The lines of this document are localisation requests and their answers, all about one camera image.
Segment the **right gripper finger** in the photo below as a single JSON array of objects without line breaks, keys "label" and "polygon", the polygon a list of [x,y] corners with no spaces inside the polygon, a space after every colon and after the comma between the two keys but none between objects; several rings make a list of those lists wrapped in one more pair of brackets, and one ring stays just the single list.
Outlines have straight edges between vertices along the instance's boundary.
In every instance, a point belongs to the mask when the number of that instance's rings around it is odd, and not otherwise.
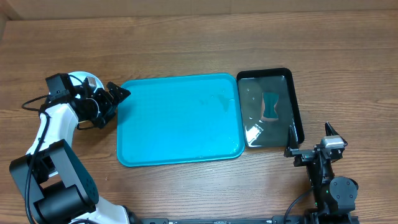
[{"label": "right gripper finger", "polygon": [[338,135],[338,133],[335,131],[333,126],[328,121],[325,123],[325,132],[326,132],[326,136],[337,136]]},{"label": "right gripper finger", "polygon": [[292,126],[289,126],[287,146],[284,151],[285,157],[294,157],[298,154],[299,144],[296,140],[295,131]]}]

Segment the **light blue plate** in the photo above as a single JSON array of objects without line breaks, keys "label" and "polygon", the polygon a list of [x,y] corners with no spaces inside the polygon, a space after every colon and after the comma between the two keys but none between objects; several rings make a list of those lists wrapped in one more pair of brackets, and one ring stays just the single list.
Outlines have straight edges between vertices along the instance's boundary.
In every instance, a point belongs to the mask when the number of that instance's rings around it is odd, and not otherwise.
[{"label": "light blue plate", "polygon": [[95,79],[96,89],[98,88],[104,89],[104,85],[102,84],[100,79],[95,75],[93,75],[92,73],[84,71],[76,71],[76,72],[70,72],[69,76],[74,86],[81,85],[81,83],[85,80],[85,78],[91,77]]}]

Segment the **green scrubbing sponge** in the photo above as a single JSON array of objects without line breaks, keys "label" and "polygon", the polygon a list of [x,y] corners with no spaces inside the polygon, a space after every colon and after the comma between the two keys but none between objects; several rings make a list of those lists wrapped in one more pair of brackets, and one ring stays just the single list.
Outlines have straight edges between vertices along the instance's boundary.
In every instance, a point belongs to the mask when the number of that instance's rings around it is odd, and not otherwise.
[{"label": "green scrubbing sponge", "polygon": [[261,121],[277,121],[279,119],[275,110],[279,96],[272,92],[262,93],[262,105],[261,105]]}]

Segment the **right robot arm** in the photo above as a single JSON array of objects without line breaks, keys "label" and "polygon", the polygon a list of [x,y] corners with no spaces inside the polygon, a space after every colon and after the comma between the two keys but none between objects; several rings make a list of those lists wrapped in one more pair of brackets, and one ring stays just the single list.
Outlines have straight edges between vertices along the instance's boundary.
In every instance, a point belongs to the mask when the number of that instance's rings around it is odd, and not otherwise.
[{"label": "right robot arm", "polygon": [[[306,167],[310,189],[296,198],[286,210],[284,223],[358,223],[358,217],[351,216],[358,196],[358,183],[344,176],[336,176],[332,163],[343,158],[348,145],[332,127],[325,123],[326,136],[312,149],[300,150],[293,127],[289,127],[288,142],[284,156],[294,158],[295,167]],[[307,209],[301,217],[290,215],[293,206],[310,193],[315,208]]]}]

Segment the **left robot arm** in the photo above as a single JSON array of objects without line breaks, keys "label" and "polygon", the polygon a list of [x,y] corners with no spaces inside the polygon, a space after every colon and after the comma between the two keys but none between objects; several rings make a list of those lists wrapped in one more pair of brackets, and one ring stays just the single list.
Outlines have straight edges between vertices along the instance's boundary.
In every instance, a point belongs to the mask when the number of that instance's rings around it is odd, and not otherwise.
[{"label": "left robot arm", "polygon": [[100,197],[97,186],[72,150],[82,121],[103,128],[130,92],[91,77],[74,85],[68,75],[49,78],[49,94],[37,109],[40,128],[27,153],[9,171],[24,198],[30,223],[140,223],[123,205]]}]

